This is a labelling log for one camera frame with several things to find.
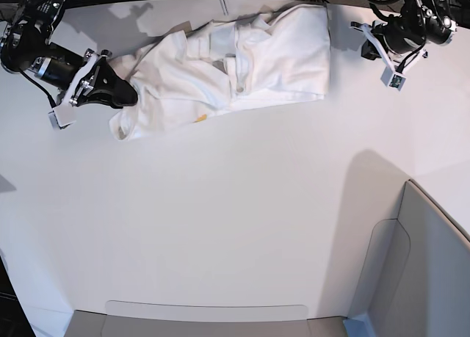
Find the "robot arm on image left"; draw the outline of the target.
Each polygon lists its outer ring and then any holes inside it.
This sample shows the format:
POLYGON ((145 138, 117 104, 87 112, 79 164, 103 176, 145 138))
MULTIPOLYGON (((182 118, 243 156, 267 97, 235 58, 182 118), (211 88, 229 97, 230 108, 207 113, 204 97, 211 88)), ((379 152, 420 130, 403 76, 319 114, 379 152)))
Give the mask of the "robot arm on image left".
POLYGON ((52 108, 102 104, 122 109, 137 104, 136 90, 109 64, 112 54, 87 50, 82 56, 51 42, 65 14, 68 0, 21 0, 1 38, 1 65, 10 73, 26 76, 33 85, 42 81, 59 95, 48 97, 52 108))

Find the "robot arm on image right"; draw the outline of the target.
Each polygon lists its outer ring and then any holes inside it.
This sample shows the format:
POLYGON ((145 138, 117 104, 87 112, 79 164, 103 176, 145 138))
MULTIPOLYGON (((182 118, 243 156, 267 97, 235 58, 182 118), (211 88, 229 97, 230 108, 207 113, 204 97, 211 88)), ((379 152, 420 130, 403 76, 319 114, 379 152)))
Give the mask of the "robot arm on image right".
POLYGON ((456 31, 448 0, 367 0, 382 21, 368 25, 385 54, 402 73, 427 43, 446 45, 456 31))

